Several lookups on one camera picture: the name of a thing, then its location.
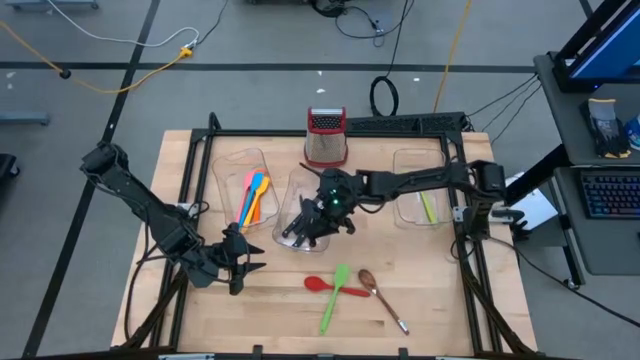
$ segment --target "yellow cable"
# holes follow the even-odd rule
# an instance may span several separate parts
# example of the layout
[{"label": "yellow cable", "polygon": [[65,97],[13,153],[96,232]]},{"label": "yellow cable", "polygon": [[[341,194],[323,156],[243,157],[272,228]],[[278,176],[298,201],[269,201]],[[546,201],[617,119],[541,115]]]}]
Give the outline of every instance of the yellow cable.
[{"label": "yellow cable", "polygon": [[73,81],[74,83],[76,83],[78,85],[84,86],[87,89],[93,90],[93,91],[101,93],[101,94],[119,94],[119,93],[122,93],[122,92],[125,92],[125,91],[129,91],[129,90],[133,90],[133,89],[137,88],[138,86],[142,85],[142,83],[145,80],[147,80],[150,77],[152,77],[153,75],[161,72],[162,70],[165,70],[165,69],[171,67],[173,64],[177,63],[178,61],[180,61],[183,58],[184,58],[184,56],[182,55],[182,52],[181,52],[180,55],[178,55],[178,57],[173,59],[170,63],[168,63],[166,65],[163,65],[163,66],[153,70],[152,72],[150,72],[147,75],[143,76],[142,79],[136,81],[135,83],[133,83],[133,84],[131,84],[131,85],[125,87],[125,88],[119,89],[119,90],[102,90],[102,89],[99,89],[99,88],[97,88],[97,87],[95,87],[95,86],[93,86],[91,84],[88,84],[88,83],[86,83],[86,82],[84,82],[84,81],[82,81],[80,79],[71,78],[71,81]]},{"label": "yellow cable", "polygon": [[[22,39],[18,34],[16,34],[11,27],[9,27],[9,25],[7,25],[7,23],[5,23],[4,21],[0,21],[0,27],[4,28],[9,35],[11,35],[12,38],[14,38],[18,43],[20,43],[20,45],[24,46],[27,50],[29,50],[32,54],[34,54],[36,57],[38,57],[40,60],[42,60],[42,62],[44,62],[45,64],[49,65],[49,67],[51,67],[53,70],[55,70],[56,72],[58,72],[59,74],[63,73],[64,70],[60,67],[58,67],[56,64],[54,64],[53,62],[51,62],[49,59],[47,59],[44,55],[40,54],[40,52],[38,52],[38,50],[34,49],[31,45],[29,45],[29,43],[27,43],[24,39]],[[167,68],[173,66],[175,63],[177,63],[178,61],[186,58],[186,57],[190,57],[191,55],[193,55],[193,51],[191,49],[187,49],[185,47],[183,47],[182,49],[180,49],[180,54],[178,55],[178,57],[176,57],[175,59],[173,59],[170,63],[163,65],[161,67],[159,67],[156,70],[153,70],[152,72],[148,73],[147,75],[143,76],[142,79],[136,81],[134,84],[131,84],[130,86],[127,86],[125,88],[119,89],[119,90],[103,90],[103,89],[99,89],[81,79],[75,79],[75,78],[71,78],[71,80],[80,85],[80,86],[84,86],[85,88],[89,89],[89,90],[93,90],[95,92],[101,93],[101,94],[119,94],[119,93],[123,93],[129,90],[133,90],[135,88],[137,88],[138,86],[140,86],[143,82],[145,82],[147,79],[149,79],[150,77],[152,77],[153,75],[166,70]]]},{"label": "yellow cable", "polygon": [[438,93],[436,94],[436,102],[435,104],[433,104],[433,112],[437,112],[438,110],[438,102],[440,101],[440,94],[442,93],[442,89],[444,89],[444,84],[447,82],[447,76],[449,75],[449,66],[451,65],[451,63],[453,63],[453,55],[456,52],[456,47],[458,46],[458,40],[460,39],[460,34],[462,34],[464,23],[467,21],[467,17],[469,16],[469,9],[471,9],[471,0],[467,0],[467,5],[465,5],[464,7],[464,14],[462,15],[462,20],[460,20],[460,25],[458,25],[458,31],[456,31],[456,36],[453,38],[453,43],[451,44],[451,50],[449,50],[449,60],[447,60],[447,66],[444,67],[444,74],[442,74],[440,87],[438,87]]}]

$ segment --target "wire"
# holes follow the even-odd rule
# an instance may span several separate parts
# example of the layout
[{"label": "wire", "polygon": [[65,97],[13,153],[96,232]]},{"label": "wire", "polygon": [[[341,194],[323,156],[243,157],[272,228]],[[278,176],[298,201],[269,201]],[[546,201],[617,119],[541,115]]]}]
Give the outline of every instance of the wire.
[{"label": "wire", "polygon": [[[405,0],[404,1],[404,6],[402,8],[402,13],[403,14],[407,14],[407,5],[409,4],[409,0]],[[399,28],[398,28],[398,36],[396,37],[396,45],[393,48],[393,56],[391,57],[391,63],[389,64],[389,69],[387,70],[387,73],[384,76],[378,76],[375,79],[373,79],[373,82],[371,83],[371,87],[369,88],[369,104],[371,106],[371,112],[373,113],[373,115],[375,116],[383,116],[380,111],[378,110],[378,107],[376,106],[376,100],[375,100],[375,90],[376,90],[376,86],[378,86],[378,83],[380,82],[384,82],[385,84],[387,84],[387,86],[389,87],[389,91],[391,91],[391,97],[393,99],[393,109],[391,110],[391,113],[389,114],[390,116],[393,116],[397,113],[398,111],[398,106],[400,105],[400,96],[398,95],[398,89],[396,88],[396,86],[393,84],[393,82],[391,80],[389,80],[389,75],[391,74],[391,70],[393,70],[393,64],[396,61],[396,54],[398,52],[398,45],[400,44],[400,35],[402,34],[402,24],[404,24],[404,19],[405,19],[406,15],[403,16],[402,20],[400,20]]]},{"label": "wire", "polygon": [[340,33],[344,36],[350,37],[352,39],[376,39],[376,38],[380,38],[380,37],[385,37],[386,35],[391,34],[392,32],[399,30],[402,27],[402,23],[404,22],[404,19],[407,18],[407,16],[409,15],[409,12],[411,12],[411,9],[413,8],[413,5],[415,4],[415,0],[411,0],[411,5],[409,5],[408,7],[405,5],[405,7],[402,9],[402,18],[400,18],[400,21],[393,26],[389,31],[378,31],[377,29],[379,29],[378,24],[373,21],[371,19],[371,16],[369,16],[369,13],[367,13],[365,10],[357,7],[357,6],[347,6],[344,8],[344,10],[350,10],[350,9],[357,9],[360,10],[361,12],[363,12],[366,16],[367,19],[369,20],[369,23],[372,25],[372,27],[374,27],[374,29],[376,30],[376,34],[375,35],[352,35],[352,34],[348,34],[347,32],[345,32],[344,30],[342,30],[342,28],[340,27],[340,24],[338,23],[338,19],[341,16],[346,15],[347,13],[343,12],[336,16],[335,18],[335,24],[336,24],[336,28],[338,29],[338,31],[340,31]]},{"label": "wire", "polygon": [[[366,16],[366,17],[367,17],[367,20],[369,21],[369,24],[371,25],[371,28],[373,29],[373,31],[375,31],[375,33],[376,33],[376,34],[378,34],[378,33],[380,33],[380,32],[383,32],[383,31],[382,31],[382,29],[380,28],[380,26],[378,25],[378,22],[377,22],[377,21],[374,21],[374,20],[371,18],[371,16],[369,15],[369,13],[368,13],[366,10],[364,10],[364,9],[362,9],[362,8],[360,8],[360,7],[357,7],[357,6],[347,6],[347,7],[345,7],[345,8],[344,8],[344,10],[342,11],[342,14],[341,14],[340,16],[346,15],[346,14],[349,12],[349,10],[358,10],[358,11],[360,11],[361,13],[363,13],[363,14],[364,14],[364,16]],[[336,18],[336,27],[338,27],[338,30],[340,30],[340,27],[338,26],[338,23],[337,23],[337,18]],[[371,41],[373,42],[373,46],[374,46],[374,47],[377,47],[377,48],[383,47],[383,46],[384,46],[384,43],[385,43],[385,39],[386,39],[386,37],[385,37],[385,36],[386,36],[386,35],[382,35],[382,36],[380,36],[380,37],[374,37],[373,39],[371,39]]]},{"label": "wire", "polygon": [[533,81],[531,83],[529,83],[529,85],[522,90],[521,92],[518,93],[518,95],[516,95],[513,99],[511,99],[511,101],[509,101],[509,103],[502,108],[502,110],[500,110],[500,112],[498,112],[498,114],[496,116],[494,116],[488,123],[487,125],[485,125],[482,130],[480,130],[480,132],[484,132],[489,126],[491,126],[491,124],[493,124],[494,121],[496,121],[497,118],[500,117],[500,115],[504,114],[505,111],[507,111],[507,109],[511,106],[511,104],[513,104],[519,97],[520,95],[526,93],[527,91],[529,91],[529,89],[531,88],[531,86],[533,86],[534,84],[536,84],[536,81]]},{"label": "wire", "polygon": [[[57,66],[56,64],[54,64],[51,60],[47,59],[44,55],[42,55],[38,50],[36,50],[35,48],[33,48],[31,45],[29,45],[29,43],[27,43],[23,38],[21,38],[18,34],[16,34],[13,29],[11,29],[11,27],[5,23],[4,21],[0,21],[0,27],[2,27],[3,29],[5,29],[7,31],[7,33],[9,33],[9,35],[14,38],[20,45],[22,45],[24,48],[26,48],[27,50],[29,50],[32,54],[34,54],[37,58],[39,58],[42,62],[44,62],[45,64],[49,65],[50,68],[52,68],[53,70],[55,70],[58,74],[60,74],[60,77],[62,77],[63,79],[67,79],[71,76],[71,72],[69,70],[65,70],[62,69],[61,67]],[[186,47],[183,47],[180,50],[180,54],[178,55],[178,57],[176,57],[174,60],[172,60],[171,62],[169,62],[168,64],[161,66],[160,68],[151,71],[150,73],[148,73],[147,75],[143,76],[142,79],[138,80],[137,82],[135,82],[134,84],[127,86],[125,88],[119,89],[119,90],[103,90],[103,89],[99,89],[81,79],[75,79],[75,78],[71,78],[71,81],[73,81],[74,83],[83,86],[89,90],[101,93],[101,94],[119,94],[119,93],[123,93],[126,91],[130,91],[133,90],[135,88],[137,88],[138,86],[142,85],[143,82],[145,82],[146,80],[148,80],[150,77],[152,77],[153,75],[166,70],[167,68],[173,66],[175,63],[177,63],[178,61],[180,61],[181,59],[190,57],[193,55],[193,51],[191,49],[188,49]]]},{"label": "wire", "polygon": [[[402,8],[403,14],[407,10],[408,3],[409,3],[409,0],[404,1],[404,7]],[[396,62],[396,54],[398,53],[398,45],[400,44],[400,35],[402,34],[402,24],[404,24],[404,18],[405,17],[403,16],[402,20],[400,20],[400,23],[398,24],[400,27],[398,28],[398,36],[396,36],[396,45],[393,47],[393,56],[391,56],[391,63],[389,64],[389,70],[387,70],[387,74],[384,76],[386,78],[388,78],[389,74],[391,74],[391,70],[393,70],[393,64]]]},{"label": "wire", "polygon": [[506,98],[507,96],[513,94],[514,92],[518,91],[520,88],[522,88],[523,86],[525,86],[529,81],[533,80],[533,78],[535,78],[536,76],[538,76],[538,74],[533,74],[533,76],[531,76],[530,78],[528,78],[525,82],[523,82],[522,84],[518,85],[515,89],[509,91],[508,93],[500,96],[499,98],[493,100],[492,102],[488,103],[487,105],[481,107],[480,109],[472,112],[471,114],[468,114],[467,116],[473,116],[473,115],[477,115],[478,113],[480,113],[481,111],[483,111],[484,109],[488,108],[489,106],[497,103],[498,101]]},{"label": "wire", "polygon": [[467,238],[469,240],[471,240],[471,251],[466,252],[462,257],[457,256],[454,252],[453,252],[453,248],[455,247],[455,245],[458,243],[457,239],[454,239],[453,242],[451,243],[451,246],[449,247],[449,254],[451,254],[451,257],[456,259],[456,260],[462,260],[462,261],[467,261],[467,259],[469,259],[469,256],[473,255],[473,253],[476,251],[476,241],[473,241],[473,239],[471,238]]},{"label": "wire", "polygon": [[220,20],[222,20],[222,13],[224,13],[224,9],[227,8],[228,3],[229,3],[229,0],[225,0],[224,5],[222,6],[222,9],[220,9],[220,12],[218,13],[218,19],[216,20],[216,23],[213,24],[211,29],[209,29],[209,31],[207,31],[206,34],[204,34],[202,39],[198,40],[198,42],[196,43],[197,45],[204,43],[204,41],[207,40],[207,38],[213,32],[213,30],[215,30],[218,27],[218,25],[220,25]]},{"label": "wire", "polygon": [[449,59],[447,60],[447,65],[444,67],[444,74],[442,74],[442,80],[440,80],[440,86],[438,87],[438,93],[436,94],[436,101],[433,104],[433,112],[437,112],[438,103],[440,102],[440,95],[442,94],[442,90],[444,89],[444,84],[447,82],[447,76],[449,76],[449,66],[453,63],[453,55],[456,52],[456,47],[458,46],[458,40],[460,40],[460,34],[462,34],[462,29],[464,29],[464,24],[467,22],[467,17],[469,17],[469,10],[471,9],[472,0],[467,0],[467,5],[464,7],[464,13],[462,14],[462,19],[460,20],[460,25],[458,25],[458,30],[456,31],[456,35],[453,38],[453,42],[451,43],[451,49],[449,50]]},{"label": "wire", "polygon": [[524,101],[522,102],[522,105],[520,105],[520,107],[518,108],[518,110],[516,111],[515,114],[513,114],[513,116],[511,117],[511,119],[509,120],[509,122],[507,122],[507,125],[505,125],[505,127],[502,129],[502,131],[500,131],[500,133],[498,134],[498,136],[496,136],[493,140],[491,140],[491,145],[493,145],[494,142],[496,142],[500,136],[502,136],[502,134],[507,130],[507,128],[509,127],[509,125],[511,125],[511,123],[513,122],[513,120],[516,119],[516,116],[518,116],[518,114],[520,113],[520,110],[522,110],[522,108],[524,107],[524,105],[527,103],[527,101],[529,99],[531,99],[531,97],[533,97],[533,95],[535,95],[538,90],[540,90],[540,88],[542,87],[542,84],[540,84],[535,90],[533,90],[533,92],[531,94],[529,94],[529,96],[527,96]]},{"label": "wire", "polygon": [[359,207],[360,209],[362,209],[362,211],[366,212],[367,214],[377,214],[377,213],[379,213],[379,212],[380,212],[380,210],[382,210],[382,208],[384,208],[384,205],[385,205],[385,204],[386,204],[386,203],[382,203],[382,205],[380,205],[379,207],[377,207],[377,208],[375,208],[375,209],[373,209],[373,210],[369,210],[369,209],[367,209],[366,207],[362,206],[362,204],[358,204],[358,207]]},{"label": "wire", "polygon": [[187,213],[191,213],[191,210],[193,210],[193,208],[195,208],[196,205],[198,206],[198,211],[196,211],[195,214],[191,215],[192,219],[197,218],[198,216],[204,214],[205,212],[209,211],[209,209],[211,209],[211,205],[207,201],[202,200],[200,202],[194,202],[193,204],[191,204],[191,206],[189,206],[189,209],[187,209]]},{"label": "wire", "polygon": [[88,36],[90,36],[90,37],[92,37],[92,38],[94,38],[96,40],[104,40],[104,41],[112,41],[112,42],[118,42],[118,43],[134,44],[134,45],[140,45],[140,46],[144,46],[144,47],[160,47],[160,46],[165,45],[169,41],[173,40],[173,38],[175,38],[176,36],[180,35],[181,33],[185,32],[185,31],[193,31],[196,34],[195,38],[193,40],[191,40],[190,43],[185,45],[185,47],[191,48],[191,47],[195,46],[198,43],[198,38],[200,37],[200,32],[197,29],[192,28],[192,27],[183,27],[182,29],[176,31],[171,36],[169,36],[166,40],[164,40],[164,41],[162,41],[162,42],[160,42],[158,44],[146,44],[146,43],[137,42],[135,40],[114,39],[114,38],[97,36],[97,35],[94,35],[94,34],[88,32],[87,30],[83,29],[82,26],[78,25],[75,21],[71,20],[71,18],[68,17],[67,14],[62,12],[62,10],[60,10],[60,8],[58,8],[56,6],[56,4],[53,3],[52,0],[47,0],[47,1],[49,2],[49,5],[51,5],[53,7],[53,9],[58,12],[58,14],[60,14],[63,18],[67,19],[67,21],[69,21],[71,23],[71,25],[75,26],[76,29],[82,31],[85,35],[88,35]]},{"label": "wire", "polygon": [[140,264],[145,263],[147,261],[162,260],[162,259],[168,259],[168,258],[169,257],[166,256],[166,255],[142,257],[140,260],[136,261],[136,265],[140,265]]},{"label": "wire", "polygon": [[569,287],[568,287],[567,285],[565,285],[561,280],[557,279],[557,278],[556,278],[556,277],[554,277],[553,275],[551,275],[551,274],[549,274],[548,272],[546,272],[546,271],[542,270],[542,269],[541,269],[540,267],[538,267],[536,264],[534,264],[533,262],[531,262],[531,260],[529,260],[529,259],[528,259],[528,258],[527,258],[523,253],[522,253],[522,251],[520,251],[520,249],[518,249],[518,248],[517,248],[517,247],[515,247],[514,245],[510,244],[509,242],[504,241],[504,240],[501,240],[501,239],[494,238],[494,237],[492,237],[492,236],[490,236],[490,237],[488,238],[488,240],[494,241],[494,242],[496,242],[496,243],[499,243],[499,244],[501,244],[501,245],[503,245],[503,246],[506,246],[506,247],[508,247],[508,248],[512,249],[513,251],[515,251],[515,252],[516,252],[516,254],[517,254],[519,257],[523,258],[523,259],[524,259],[524,261],[526,261],[526,262],[527,262],[527,264],[529,264],[529,266],[531,266],[532,268],[534,268],[535,270],[537,270],[538,272],[540,272],[540,273],[541,273],[541,274],[543,274],[544,276],[548,277],[549,279],[553,280],[554,282],[556,282],[556,283],[560,284],[563,288],[565,288],[565,289],[567,289],[567,290],[571,291],[572,293],[574,293],[574,294],[578,295],[579,297],[581,297],[581,298],[583,298],[584,300],[586,300],[586,301],[588,301],[588,302],[592,303],[593,305],[595,305],[595,306],[599,307],[600,309],[602,309],[602,310],[604,310],[604,311],[608,312],[609,314],[611,314],[611,315],[613,315],[613,316],[615,316],[615,317],[619,318],[620,320],[626,321],[627,323],[629,323],[629,324],[631,324],[631,325],[633,325],[633,326],[635,326],[635,327],[640,328],[640,322],[635,321],[635,320],[633,320],[633,319],[631,319],[631,318],[629,318],[629,317],[627,317],[627,316],[624,316],[624,315],[620,314],[620,313],[619,313],[619,312],[617,312],[617,311],[611,310],[610,308],[608,308],[608,307],[606,307],[606,306],[602,305],[601,303],[599,303],[599,302],[597,302],[597,301],[593,300],[592,298],[590,298],[590,297],[588,297],[588,296],[586,296],[586,295],[584,295],[584,294],[582,294],[582,293],[578,292],[577,290],[569,288]]},{"label": "wire", "polygon": [[184,52],[181,51],[180,54],[175,59],[171,60],[171,62],[169,62],[166,65],[163,65],[163,66],[151,71],[150,73],[146,74],[145,76],[143,76],[140,80],[136,81],[135,83],[133,83],[133,84],[127,86],[127,87],[124,87],[122,89],[118,89],[118,90],[103,90],[103,89],[97,88],[97,87],[95,87],[95,86],[93,86],[93,85],[91,85],[91,84],[89,84],[89,83],[87,83],[87,82],[85,82],[83,80],[80,80],[80,79],[73,79],[72,78],[71,81],[75,82],[78,85],[84,86],[85,88],[87,88],[89,90],[93,90],[93,91],[95,91],[97,93],[100,93],[100,94],[119,94],[119,93],[127,92],[127,91],[130,91],[130,90],[133,90],[133,89],[137,88],[138,86],[142,85],[143,82],[148,80],[153,75],[170,68],[175,63],[177,63],[178,61],[180,61],[180,60],[182,60],[182,59],[184,59],[185,57],[188,57],[188,56],[191,56],[191,55],[184,55]]}]

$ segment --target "paper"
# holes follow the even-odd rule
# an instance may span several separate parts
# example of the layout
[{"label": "paper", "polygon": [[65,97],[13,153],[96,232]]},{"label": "paper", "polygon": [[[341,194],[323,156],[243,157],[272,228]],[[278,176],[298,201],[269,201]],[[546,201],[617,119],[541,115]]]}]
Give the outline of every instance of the paper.
[{"label": "paper", "polygon": [[[520,172],[508,178],[505,181],[507,186],[509,186],[509,184],[522,176],[522,174],[524,173]],[[512,206],[509,206],[509,208],[511,210],[519,210],[524,212],[524,217],[518,222],[520,224],[523,221],[527,221],[527,225],[525,225],[523,228],[524,230],[533,230],[540,224],[543,224],[547,220],[558,215],[558,211],[538,189],[533,190],[522,200],[518,201]]]}]

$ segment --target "spoon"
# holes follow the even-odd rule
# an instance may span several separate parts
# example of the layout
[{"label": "spoon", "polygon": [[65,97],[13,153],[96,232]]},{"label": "spoon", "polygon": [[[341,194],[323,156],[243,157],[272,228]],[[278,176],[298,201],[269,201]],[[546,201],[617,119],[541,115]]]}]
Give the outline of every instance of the spoon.
[{"label": "spoon", "polygon": [[[333,290],[333,285],[327,284],[324,280],[322,280],[317,276],[308,276],[306,279],[304,279],[304,286],[313,292],[318,292],[322,290]],[[348,288],[348,287],[341,287],[340,292],[343,292],[345,294],[355,295],[355,296],[362,296],[362,297],[371,296],[371,293],[369,293],[366,290],[360,290],[360,289],[354,289],[354,288]]]},{"label": "spoon", "polygon": [[391,305],[389,305],[387,300],[384,299],[384,297],[380,293],[380,289],[378,289],[378,284],[376,284],[376,279],[373,277],[373,274],[369,270],[362,269],[358,271],[358,279],[360,279],[360,282],[367,290],[371,291],[373,295],[377,296],[378,299],[382,301],[382,305],[387,308],[387,311],[389,312],[389,314],[391,314],[391,317],[393,317],[393,320],[396,321],[398,326],[400,326],[402,332],[404,332],[405,335],[409,335],[409,328],[407,327],[407,323],[400,320],[398,314],[393,311]]},{"label": "spoon", "polygon": [[[267,175],[262,174],[262,182],[254,192],[253,198],[251,199],[251,207],[249,208],[249,212],[247,214],[254,213],[257,204],[260,203],[260,197],[262,196],[262,194],[265,193],[265,191],[267,191],[268,188],[269,188],[269,177]],[[248,226],[250,223],[251,223],[251,216],[245,216],[243,226]]]},{"label": "spoon", "polygon": [[251,179],[251,185],[249,187],[247,198],[245,199],[245,202],[244,202],[244,208],[242,210],[242,214],[240,214],[240,222],[238,223],[240,224],[240,226],[243,226],[244,223],[246,222],[247,216],[249,215],[249,207],[253,203],[253,198],[255,197],[256,190],[258,190],[258,188],[262,184],[263,178],[264,178],[263,173],[256,172],[254,173],[253,178]]},{"label": "spoon", "polygon": [[[264,169],[255,169],[255,170],[249,171],[244,176],[244,184],[242,186],[242,188],[244,189],[244,191],[242,192],[242,201],[240,202],[240,207],[238,208],[238,212],[236,213],[236,222],[238,224],[240,224],[240,216],[242,215],[244,204],[245,202],[247,202],[247,195],[249,195],[249,189],[251,188],[251,181],[253,180],[253,175],[255,175],[255,173],[258,173],[258,172],[264,174],[266,171]],[[256,205],[256,209],[254,210],[254,214],[253,214],[253,219],[254,219],[254,222],[258,222],[260,220],[260,204]]]},{"label": "spoon", "polygon": [[331,294],[331,298],[329,299],[329,305],[327,305],[327,310],[324,312],[324,316],[322,317],[322,323],[320,324],[320,335],[324,335],[327,332],[327,328],[329,327],[329,321],[331,321],[331,314],[333,314],[333,306],[336,304],[336,298],[338,297],[338,291],[342,285],[347,282],[349,279],[349,266],[346,264],[338,264],[336,267],[336,273],[333,275],[333,294]]}]

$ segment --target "green object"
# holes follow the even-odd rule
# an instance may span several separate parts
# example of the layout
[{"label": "green object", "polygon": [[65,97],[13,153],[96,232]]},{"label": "green object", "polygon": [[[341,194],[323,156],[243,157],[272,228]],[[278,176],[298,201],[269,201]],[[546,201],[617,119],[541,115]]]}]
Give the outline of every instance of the green object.
[{"label": "green object", "polygon": [[336,304],[336,298],[338,297],[338,291],[340,291],[340,288],[343,287],[349,279],[350,272],[349,266],[346,264],[338,264],[336,267],[336,273],[333,275],[333,294],[331,294],[329,305],[327,305],[327,310],[324,312],[324,317],[322,318],[322,324],[320,324],[320,335],[324,335],[324,333],[327,332],[329,321],[331,321],[331,314],[333,313],[333,305]]},{"label": "green object", "polygon": [[438,218],[436,217],[436,212],[433,210],[431,201],[429,201],[429,197],[424,192],[420,192],[420,199],[422,199],[422,205],[424,205],[424,212],[427,213],[427,220],[429,220],[429,223],[430,224],[437,223]]}]

